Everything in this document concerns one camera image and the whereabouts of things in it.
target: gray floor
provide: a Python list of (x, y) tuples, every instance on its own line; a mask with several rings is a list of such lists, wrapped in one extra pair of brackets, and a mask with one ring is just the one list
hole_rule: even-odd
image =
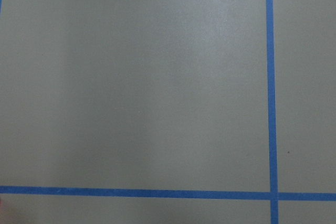
[[(279, 191), (336, 191), (334, 3), (274, 0)], [(0, 185), (269, 191), (265, 10), (3, 0)], [(270, 223), (268, 201), (2, 199), (0, 223)], [(335, 206), (283, 201), (280, 223)]]

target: gray surface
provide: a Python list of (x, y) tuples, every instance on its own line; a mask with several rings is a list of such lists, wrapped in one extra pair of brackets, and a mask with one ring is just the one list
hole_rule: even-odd
[(0, 209), (4, 224), (269, 223), (267, 201), (5, 195)]
[(3, 0), (0, 20), (0, 184), (269, 190), (265, 0)]
[(335, 3), (275, 0), (280, 191), (336, 191)]
[(336, 202), (283, 201), (279, 204), (279, 223), (331, 224), (336, 222)]

